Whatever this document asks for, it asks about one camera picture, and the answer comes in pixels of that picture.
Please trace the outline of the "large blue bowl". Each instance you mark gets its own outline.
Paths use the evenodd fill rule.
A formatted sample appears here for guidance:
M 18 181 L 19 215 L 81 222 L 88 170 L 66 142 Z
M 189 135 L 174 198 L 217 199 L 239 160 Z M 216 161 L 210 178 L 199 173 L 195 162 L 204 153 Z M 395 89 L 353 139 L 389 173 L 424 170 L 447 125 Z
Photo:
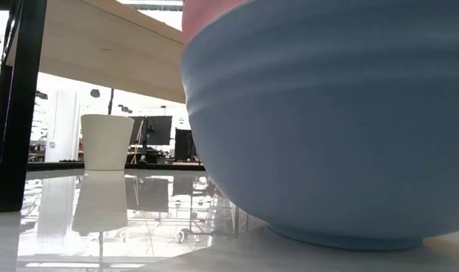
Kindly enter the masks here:
M 363 250 L 459 231 L 459 0 L 247 0 L 181 75 L 207 173 L 271 230 Z

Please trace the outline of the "large pink bowl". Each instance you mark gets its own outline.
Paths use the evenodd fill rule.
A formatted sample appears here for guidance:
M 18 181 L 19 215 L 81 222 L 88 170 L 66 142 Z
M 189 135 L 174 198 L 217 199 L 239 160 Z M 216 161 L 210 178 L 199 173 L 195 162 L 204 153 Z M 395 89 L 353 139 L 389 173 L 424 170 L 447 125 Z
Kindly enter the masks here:
M 191 38 L 221 14 L 247 0 L 183 0 L 182 33 L 187 45 Z

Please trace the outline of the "wooden shelf black metal legs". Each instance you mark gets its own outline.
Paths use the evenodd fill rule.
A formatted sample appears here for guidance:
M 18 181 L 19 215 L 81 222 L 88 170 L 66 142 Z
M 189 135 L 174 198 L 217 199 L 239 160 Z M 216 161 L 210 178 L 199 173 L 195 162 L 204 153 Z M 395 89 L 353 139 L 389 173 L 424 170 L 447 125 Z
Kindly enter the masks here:
M 23 204 L 39 73 L 182 103 L 183 37 L 118 0 L 0 0 L 0 212 Z

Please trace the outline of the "black monitor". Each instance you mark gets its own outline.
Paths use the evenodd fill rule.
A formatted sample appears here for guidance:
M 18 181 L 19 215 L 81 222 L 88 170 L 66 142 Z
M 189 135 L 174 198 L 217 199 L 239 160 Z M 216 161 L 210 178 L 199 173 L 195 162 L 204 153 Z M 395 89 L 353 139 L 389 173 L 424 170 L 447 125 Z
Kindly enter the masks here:
M 143 142 L 143 134 L 145 132 L 144 123 L 145 116 L 131 116 L 134 120 L 134 125 L 131 133 L 130 145 L 140 145 Z
M 148 145 L 169 145 L 171 140 L 171 116 L 147 116 L 146 143 Z
M 177 160 L 192 160 L 194 156 L 193 135 L 190 130 L 176 129 L 174 158 Z

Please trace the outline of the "white cup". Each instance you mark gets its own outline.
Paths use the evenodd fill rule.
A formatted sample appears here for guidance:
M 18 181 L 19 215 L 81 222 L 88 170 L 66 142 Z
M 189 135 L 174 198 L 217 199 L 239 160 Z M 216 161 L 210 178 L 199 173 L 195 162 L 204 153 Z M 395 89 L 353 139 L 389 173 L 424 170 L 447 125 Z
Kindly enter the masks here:
M 81 116 L 85 169 L 125 169 L 134 120 L 125 116 L 87 114 Z

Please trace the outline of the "tall white column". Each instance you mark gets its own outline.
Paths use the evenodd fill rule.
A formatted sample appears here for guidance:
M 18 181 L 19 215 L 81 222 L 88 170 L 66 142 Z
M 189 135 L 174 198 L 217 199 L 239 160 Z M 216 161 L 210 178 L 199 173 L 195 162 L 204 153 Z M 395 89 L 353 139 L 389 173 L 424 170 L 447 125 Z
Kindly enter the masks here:
M 79 113 L 74 91 L 59 90 L 49 97 L 46 162 L 78 159 Z

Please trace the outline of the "black table frame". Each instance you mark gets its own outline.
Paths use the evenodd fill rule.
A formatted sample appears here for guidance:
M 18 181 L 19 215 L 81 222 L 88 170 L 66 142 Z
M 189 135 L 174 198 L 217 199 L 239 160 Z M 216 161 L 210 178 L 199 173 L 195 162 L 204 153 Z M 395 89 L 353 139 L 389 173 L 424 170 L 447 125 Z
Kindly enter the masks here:
M 28 172 L 58 171 L 84 168 L 83 162 L 29 162 L 26 170 Z M 131 164 L 125 165 L 126 169 L 144 170 L 168 170 L 168 171 L 204 171 L 205 167 L 198 163 L 182 164 Z

